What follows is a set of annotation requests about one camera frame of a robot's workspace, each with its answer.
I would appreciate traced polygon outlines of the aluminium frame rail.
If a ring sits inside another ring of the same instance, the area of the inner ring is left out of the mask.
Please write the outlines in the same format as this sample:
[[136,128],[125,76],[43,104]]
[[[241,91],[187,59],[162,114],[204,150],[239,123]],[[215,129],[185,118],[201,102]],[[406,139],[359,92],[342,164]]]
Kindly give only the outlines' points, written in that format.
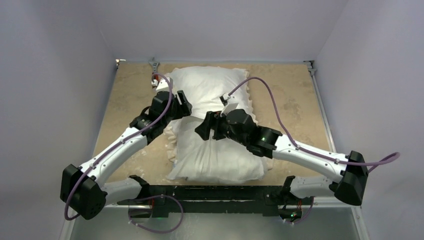
[[[310,62],[219,62],[221,68],[248,70],[270,86],[281,119],[296,139],[334,150],[327,117]],[[151,66],[122,61],[118,65],[94,151],[99,153],[124,130],[137,110],[153,96],[148,90]],[[318,198],[307,219],[290,226],[275,217],[255,214],[189,213],[168,234],[151,233],[128,224],[126,207],[111,206],[92,220],[66,221],[62,240],[367,240],[362,210],[334,199]]]

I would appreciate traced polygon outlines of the grey pillow with cream ruffle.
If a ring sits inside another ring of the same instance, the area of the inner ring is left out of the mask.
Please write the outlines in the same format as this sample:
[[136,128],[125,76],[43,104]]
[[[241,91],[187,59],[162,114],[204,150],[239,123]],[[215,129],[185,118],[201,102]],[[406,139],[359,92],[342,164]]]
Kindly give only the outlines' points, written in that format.
[[190,117],[202,122],[208,111],[220,111],[224,107],[220,96],[233,90],[249,74],[243,68],[190,66],[175,68],[168,76],[173,79],[174,88],[184,91],[192,104]]

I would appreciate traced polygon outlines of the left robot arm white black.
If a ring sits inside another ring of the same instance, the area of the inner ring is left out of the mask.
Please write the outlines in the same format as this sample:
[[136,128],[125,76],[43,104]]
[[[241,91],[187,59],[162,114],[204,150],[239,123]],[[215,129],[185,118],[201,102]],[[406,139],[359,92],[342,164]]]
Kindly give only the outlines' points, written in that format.
[[129,127],[108,148],[91,160],[62,172],[60,199],[65,203],[64,216],[70,221],[69,209],[76,216],[90,220],[109,204],[132,200],[138,205],[149,199],[149,184],[137,175],[107,183],[109,177],[131,156],[159,137],[173,120],[188,117],[192,105],[182,90],[176,94],[159,91],[149,107],[133,119]]

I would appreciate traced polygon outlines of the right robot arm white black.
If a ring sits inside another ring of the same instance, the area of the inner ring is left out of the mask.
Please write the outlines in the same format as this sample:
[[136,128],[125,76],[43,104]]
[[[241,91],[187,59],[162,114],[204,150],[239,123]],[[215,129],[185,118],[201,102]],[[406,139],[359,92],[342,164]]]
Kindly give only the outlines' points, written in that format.
[[345,155],[315,147],[302,150],[299,142],[291,142],[288,135],[276,129],[257,125],[242,109],[228,114],[209,111],[194,131],[204,141],[230,139],[255,156],[288,161],[320,174],[288,176],[280,191],[280,197],[288,204],[304,198],[331,196],[352,206],[363,202],[369,171],[359,152]]

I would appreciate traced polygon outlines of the red handled adjustable wrench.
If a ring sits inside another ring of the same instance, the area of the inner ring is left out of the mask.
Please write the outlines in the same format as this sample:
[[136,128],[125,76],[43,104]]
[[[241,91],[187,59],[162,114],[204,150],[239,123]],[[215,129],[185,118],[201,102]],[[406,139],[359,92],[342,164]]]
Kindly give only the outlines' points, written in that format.
[[148,63],[150,64],[151,68],[152,68],[152,74],[156,74],[158,73],[158,68],[160,65],[160,62],[156,61],[154,57],[152,57]]

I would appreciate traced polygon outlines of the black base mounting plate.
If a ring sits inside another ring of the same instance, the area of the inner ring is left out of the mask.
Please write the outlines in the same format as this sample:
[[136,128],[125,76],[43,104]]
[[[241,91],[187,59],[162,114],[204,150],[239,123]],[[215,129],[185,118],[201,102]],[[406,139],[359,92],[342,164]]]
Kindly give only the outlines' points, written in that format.
[[311,197],[299,199],[278,185],[150,185],[137,199],[118,202],[118,206],[146,209],[153,218],[167,218],[170,213],[261,214],[298,219]]

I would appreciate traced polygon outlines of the white pillow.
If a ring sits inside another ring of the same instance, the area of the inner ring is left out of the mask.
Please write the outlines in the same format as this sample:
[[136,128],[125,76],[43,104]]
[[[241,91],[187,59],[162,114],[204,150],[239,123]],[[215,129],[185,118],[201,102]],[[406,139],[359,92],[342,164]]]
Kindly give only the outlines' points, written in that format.
[[273,168],[272,159],[255,156],[231,139],[202,140],[195,132],[200,123],[189,116],[165,128],[167,156],[173,165],[169,180],[241,185],[262,180]]

